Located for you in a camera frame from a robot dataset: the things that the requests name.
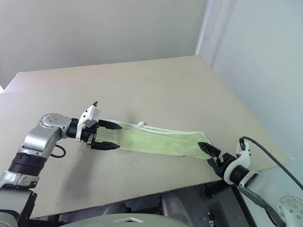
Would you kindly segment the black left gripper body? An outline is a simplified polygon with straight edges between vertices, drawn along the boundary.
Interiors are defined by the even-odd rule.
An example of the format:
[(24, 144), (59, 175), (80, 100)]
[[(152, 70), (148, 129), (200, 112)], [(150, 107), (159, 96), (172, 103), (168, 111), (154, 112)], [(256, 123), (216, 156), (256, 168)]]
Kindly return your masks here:
[(91, 127), (86, 127), (81, 132), (81, 140), (90, 146), (91, 149), (98, 149), (95, 142), (99, 125), (96, 123)]

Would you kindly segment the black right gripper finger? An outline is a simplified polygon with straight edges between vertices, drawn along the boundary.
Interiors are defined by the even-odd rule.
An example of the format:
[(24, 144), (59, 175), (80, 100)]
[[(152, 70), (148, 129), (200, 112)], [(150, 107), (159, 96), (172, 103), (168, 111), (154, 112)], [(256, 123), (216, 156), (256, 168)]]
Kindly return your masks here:
[(221, 151), (218, 148), (214, 147), (213, 145), (207, 142), (198, 142), (197, 144), (203, 152), (205, 152), (211, 157), (218, 158), (221, 153)]
[(219, 158), (210, 158), (207, 160), (210, 167), (213, 168), (217, 176), (224, 176), (224, 169), (222, 162)]

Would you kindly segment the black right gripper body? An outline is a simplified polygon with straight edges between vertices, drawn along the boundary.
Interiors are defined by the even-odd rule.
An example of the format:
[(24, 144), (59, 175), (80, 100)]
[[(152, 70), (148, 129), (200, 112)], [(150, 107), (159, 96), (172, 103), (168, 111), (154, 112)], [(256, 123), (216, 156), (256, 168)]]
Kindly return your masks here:
[(235, 160), (235, 157), (228, 153), (224, 153), (222, 158), (223, 158), (223, 160), (221, 162), (222, 162), (224, 173), (225, 173), (227, 167)]

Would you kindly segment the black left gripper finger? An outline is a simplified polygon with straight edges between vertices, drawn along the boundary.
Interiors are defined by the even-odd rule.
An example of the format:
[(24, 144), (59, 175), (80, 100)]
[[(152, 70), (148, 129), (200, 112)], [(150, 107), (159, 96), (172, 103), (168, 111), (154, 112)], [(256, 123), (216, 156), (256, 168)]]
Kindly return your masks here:
[(99, 120), (98, 125), (99, 127), (103, 127), (110, 130), (122, 129), (122, 127), (119, 124), (106, 120)]
[(114, 150), (120, 148), (119, 145), (112, 142), (92, 142), (91, 149), (95, 150)]

